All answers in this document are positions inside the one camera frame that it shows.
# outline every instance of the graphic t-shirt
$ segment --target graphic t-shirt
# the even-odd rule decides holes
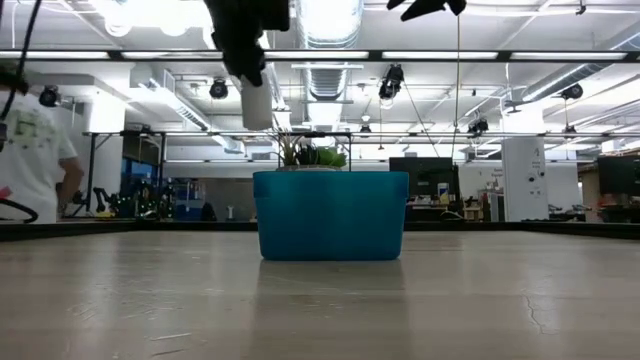
[[[8,97],[8,91],[0,91],[0,111]],[[55,223],[58,162],[77,156],[69,137],[51,110],[31,94],[16,94],[4,123],[7,141],[0,152],[0,192],[37,212],[36,224]],[[0,218],[24,220],[29,216],[0,204]]]

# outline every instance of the ceiling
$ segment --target ceiling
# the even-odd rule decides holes
[[[594,50],[601,49],[603,43],[625,31],[638,26],[637,13],[640,3],[637,0],[587,0],[588,11],[584,15],[575,14],[554,16],[528,16],[538,10],[544,12],[569,12],[577,10],[578,0],[468,0],[469,8],[460,17],[460,48],[472,50]],[[16,1],[5,1],[4,17],[0,30],[0,47],[9,49],[20,47],[31,11],[30,5],[16,5]],[[59,49],[97,49],[123,48],[129,50],[149,49],[207,49],[203,40],[207,25],[207,10],[199,0],[182,1],[185,12],[191,16],[191,27],[184,35],[171,37],[165,35],[153,24],[134,26],[123,37],[113,37],[106,33],[104,18],[101,14],[91,13],[94,7],[87,1],[76,1],[61,5],[62,1],[45,0],[41,10],[32,48]],[[400,21],[399,11],[387,11],[381,0],[365,0],[365,11],[356,48],[360,49],[456,49],[457,20],[449,12],[440,12],[418,18],[406,23]],[[602,14],[603,11],[621,10],[627,13]],[[331,21],[328,8],[327,23]],[[12,40],[15,32],[15,44]],[[295,21],[287,33],[268,34],[272,48],[298,48]],[[306,91],[300,70],[291,68],[293,63],[276,63],[275,69],[286,104],[291,108],[292,124],[301,124],[305,120]],[[474,109],[487,97],[495,96],[507,88],[525,87],[536,83],[560,69],[563,64],[505,64],[482,63],[462,64],[458,69],[455,63],[406,63],[402,64],[406,86],[396,96],[394,106],[382,110],[377,98],[380,78],[385,74],[388,63],[363,63],[362,69],[352,70],[348,81],[346,98],[349,104],[343,106],[341,128],[356,130],[362,115],[369,115],[373,131],[409,131],[419,130],[421,119],[431,131],[452,131],[453,121]],[[227,77],[220,63],[154,63],[156,70],[167,69],[177,81],[177,92],[196,107],[201,113],[213,117],[225,124],[226,129],[241,130],[240,95],[233,86],[225,100],[212,100],[208,95],[209,86],[214,77]],[[28,66],[41,73],[86,73],[110,83],[112,75],[126,71],[123,64],[49,64],[33,63]],[[569,101],[568,111],[559,99],[543,100],[545,127],[559,131],[570,122],[594,114],[606,114],[607,111],[623,103],[640,98],[640,83],[633,80],[640,73],[637,65],[615,65],[581,82],[585,96],[579,104]],[[460,75],[460,91],[456,92],[456,79]],[[629,81],[627,85],[615,91],[605,92],[590,98],[616,84]],[[122,84],[111,84],[114,87]],[[136,99],[137,92],[122,89],[138,101],[147,112],[132,111],[128,119],[146,121],[158,129],[179,130],[184,124],[175,112],[163,104],[149,99]],[[499,128],[500,111],[493,110],[482,114],[489,119],[493,129]],[[640,121],[640,107],[637,112],[624,117],[614,117],[605,122],[594,124],[585,129],[589,132],[606,131],[614,126]]]

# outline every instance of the blue plastic bin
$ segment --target blue plastic bin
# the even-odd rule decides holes
[[[258,172],[253,193],[267,260],[393,260],[409,177],[401,172]]]

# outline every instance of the person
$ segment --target person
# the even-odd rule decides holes
[[[15,72],[15,68],[15,64],[0,63],[2,72]],[[8,86],[0,85],[0,111],[10,91]],[[10,112],[0,121],[6,126],[6,139],[0,151],[3,198],[37,213],[36,224],[55,223],[58,209],[71,200],[84,175],[65,129],[51,109],[42,106],[30,93],[16,92]],[[57,190],[59,168],[64,171],[64,179]],[[0,205],[0,219],[28,218],[23,211]]]

